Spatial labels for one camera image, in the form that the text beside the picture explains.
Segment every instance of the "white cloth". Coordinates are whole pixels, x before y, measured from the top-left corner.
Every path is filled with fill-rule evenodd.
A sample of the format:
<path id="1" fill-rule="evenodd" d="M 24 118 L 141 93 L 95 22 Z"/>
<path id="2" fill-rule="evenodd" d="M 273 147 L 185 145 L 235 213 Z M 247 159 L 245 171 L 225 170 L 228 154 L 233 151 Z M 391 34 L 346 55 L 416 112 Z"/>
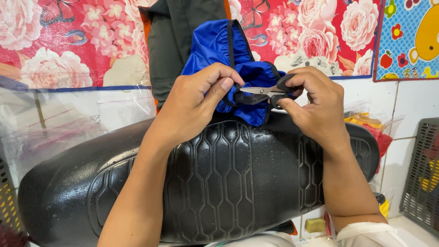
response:
<path id="1" fill-rule="evenodd" d="M 337 235 L 338 247 L 408 247 L 385 223 L 361 222 L 347 225 Z M 262 232 L 236 241 L 211 243 L 205 247 L 294 247 L 284 232 Z"/>

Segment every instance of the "blue nylon cover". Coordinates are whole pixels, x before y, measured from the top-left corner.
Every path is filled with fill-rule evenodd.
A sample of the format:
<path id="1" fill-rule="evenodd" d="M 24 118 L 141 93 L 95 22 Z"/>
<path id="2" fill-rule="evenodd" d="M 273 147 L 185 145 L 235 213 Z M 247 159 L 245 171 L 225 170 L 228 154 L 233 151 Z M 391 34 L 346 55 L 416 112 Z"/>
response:
<path id="1" fill-rule="evenodd" d="M 207 21 L 194 30 L 192 36 L 191 54 L 186 65 L 183 68 L 182 75 L 192 75 L 203 68 L 215 63 L 230 66 L 229 57 L 229 39 L 227 24 L 229 20 Z M 238 22 L 232 25 L 232 43 L 233 43 L 233 60 L 234 68 L 245 82 L 243 87 L 272 87 L 276 85 L 277 79 L 272 72 L 272 65 L 266 62 L 255 62 L 247 40 L 241 34 L 241 27 Z M 233 94 L 236 88 L 227 93 L 227 99 L 233 101 Z M 226 104 L 224 100 L 220 101 L 216 110 L 221 113 L 233 111 L 235 116 L 245 120 L 253 126 L 260 126 L 265 119 L 267 109 L 267 100 L 255 105 L 239 105 L 232 107 Z"/>

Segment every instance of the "sleeve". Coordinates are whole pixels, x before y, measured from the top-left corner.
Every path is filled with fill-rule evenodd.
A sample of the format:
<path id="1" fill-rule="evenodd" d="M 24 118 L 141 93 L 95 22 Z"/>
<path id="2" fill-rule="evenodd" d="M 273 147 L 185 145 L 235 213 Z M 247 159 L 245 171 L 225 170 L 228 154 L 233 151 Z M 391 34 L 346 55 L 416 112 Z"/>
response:
<path id="1" fill-rule="evenodd" d="M 385 223 L 361 222 L 347 225 L 337 235 L 338 247 L 408 247 Z"/>

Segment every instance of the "fingernail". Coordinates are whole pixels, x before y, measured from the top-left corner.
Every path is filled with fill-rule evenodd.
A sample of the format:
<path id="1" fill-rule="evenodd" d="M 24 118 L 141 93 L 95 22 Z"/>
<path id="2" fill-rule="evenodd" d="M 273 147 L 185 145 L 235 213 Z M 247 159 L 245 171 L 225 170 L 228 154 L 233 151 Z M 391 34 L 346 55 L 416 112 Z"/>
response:
<path id="1" fill-rule="evenodd" d="M 233 86 L 233 80 L 232 80 L 232 78 L 225 77 L 225 78 L 222 78 L 221 80 L 222 80 L 222 81 L 220 82 L 220 83 L 221 83 L 221 87 L 222 87 L 224 90 L 229 91 L 229 90 L 232 88 L 232 86 Z"/>

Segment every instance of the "forearm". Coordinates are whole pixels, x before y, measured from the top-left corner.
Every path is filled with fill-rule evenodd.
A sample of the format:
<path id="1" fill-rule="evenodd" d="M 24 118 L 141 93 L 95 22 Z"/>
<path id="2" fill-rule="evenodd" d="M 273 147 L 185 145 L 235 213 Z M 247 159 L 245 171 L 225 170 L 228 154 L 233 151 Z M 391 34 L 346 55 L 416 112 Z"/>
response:
<path id="1" fill-rule="evenodd" d="M 98 247 L 157 246 L 170 148 L 147 132 L 128 179 L 105 222 Z"/>
<path id="2" fill-rule="evenodd" d="M 354 222 L 386 222 L 352 152 L 349 136 L 323 156 L 325 205 L 337 230 Z"/>

